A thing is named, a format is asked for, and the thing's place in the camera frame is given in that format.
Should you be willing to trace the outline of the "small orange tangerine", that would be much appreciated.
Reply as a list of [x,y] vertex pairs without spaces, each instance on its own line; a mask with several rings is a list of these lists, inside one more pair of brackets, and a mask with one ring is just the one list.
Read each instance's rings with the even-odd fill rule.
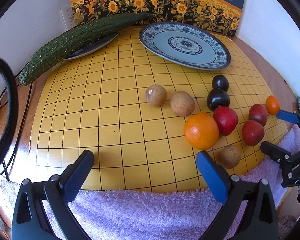
[[271,115],[277,115],[277,113],[279,113],[280,111],[280,103],[278,101],[278,99],[273,96],[270,95],[267,97],[266,99],[266,109],[268,111],[269,114]]

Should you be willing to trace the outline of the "dark purple plum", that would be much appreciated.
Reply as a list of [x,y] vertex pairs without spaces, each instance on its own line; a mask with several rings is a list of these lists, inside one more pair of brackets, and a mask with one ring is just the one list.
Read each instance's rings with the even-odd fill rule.
[[208,109],[214,111],[218,107],[229,107],[230,97],[224,90],[214,88],[209,92],[206,103]]
[[224,75],[216,75],[212,80],[212,88],[218,88],[227,92],[229,89],[229,81]]

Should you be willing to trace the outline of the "large orange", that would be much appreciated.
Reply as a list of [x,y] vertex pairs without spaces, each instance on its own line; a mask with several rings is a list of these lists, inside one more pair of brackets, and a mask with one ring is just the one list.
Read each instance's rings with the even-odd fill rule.
[[208,150],[218,141],[219,130],[211,115],[197,113],[185,122],[184,136],[193,148]]

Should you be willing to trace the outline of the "purple fluffy towel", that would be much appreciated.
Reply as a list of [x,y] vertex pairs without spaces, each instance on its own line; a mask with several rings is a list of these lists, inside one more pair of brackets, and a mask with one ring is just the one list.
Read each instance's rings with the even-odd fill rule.
[[[295,124],[278,144],[291,154],[300,150],[300,128]],[[279,164],[263,159],[244,181],[266,178],[277,207],[287,189],[281,186]],[[3,210],[13,217],[20,185],[2,180]],[[132,190],[79,191],[69,208],[91,239],[198,239],[222,204],[209,189],[172,193]]]

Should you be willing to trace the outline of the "blue white porcelain plate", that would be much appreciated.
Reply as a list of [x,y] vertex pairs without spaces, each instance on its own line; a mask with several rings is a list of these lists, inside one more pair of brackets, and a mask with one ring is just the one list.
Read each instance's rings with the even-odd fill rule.
[[217,37],[189,24],[152,23],[140,30],[139,40],[155,55],[185,67],[220,70],[231,62],[229,50]]

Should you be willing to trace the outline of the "sunflower field painting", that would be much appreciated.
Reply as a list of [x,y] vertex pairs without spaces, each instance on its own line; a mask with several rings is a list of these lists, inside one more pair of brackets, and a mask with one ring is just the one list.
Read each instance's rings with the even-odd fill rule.
[[234,36],[238,28],[244,0],[70,0],[76,24],[118,13],[151,14],[154,22],[180,22]]

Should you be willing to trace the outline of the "yellow go board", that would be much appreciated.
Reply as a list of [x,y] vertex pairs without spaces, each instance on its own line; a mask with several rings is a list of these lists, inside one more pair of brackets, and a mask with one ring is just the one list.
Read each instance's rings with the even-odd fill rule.
[[43,88],[31,134],[32,180],[60,174],[84,150],[94,164],[87,190],[173,192],[202,189],[197,149],[184,138],[185,117],[169,102],[152,107],[146,89],[159,84],[168,96],[183,90],[195,112],[208,112],[215,72],[168,62],[139,41],[139,29],[122,32],[101,50],[57,64]]

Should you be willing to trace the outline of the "large green bumpy cucumber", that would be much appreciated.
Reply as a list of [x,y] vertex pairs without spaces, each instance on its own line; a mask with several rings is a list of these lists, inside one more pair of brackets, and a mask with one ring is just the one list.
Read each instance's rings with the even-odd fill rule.
[[39,48],[19,75],[19,84],[26,86],[72,53],[93,44],[109,34],[122,31],[151,17],[148,12],[113,14],[78,25]]

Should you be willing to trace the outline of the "dark plate under cucumber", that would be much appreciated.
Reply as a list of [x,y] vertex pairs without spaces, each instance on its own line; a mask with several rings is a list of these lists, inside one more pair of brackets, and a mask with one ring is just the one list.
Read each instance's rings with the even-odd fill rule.
[[79,49],[79,50],[73,52],[70,56],[68,56],[67,58],[64,58],[64,60],[74,60],[74,59],[78,59],[80,57],[86,56],[88,54],[91,54],[91,53],[105,47],[112,40],[114,40],[118,34],[119,34],[119,32],[115,32],[115,33],[106,35],[106,36],[98,39],[95,43],[92,43],[83,49]]

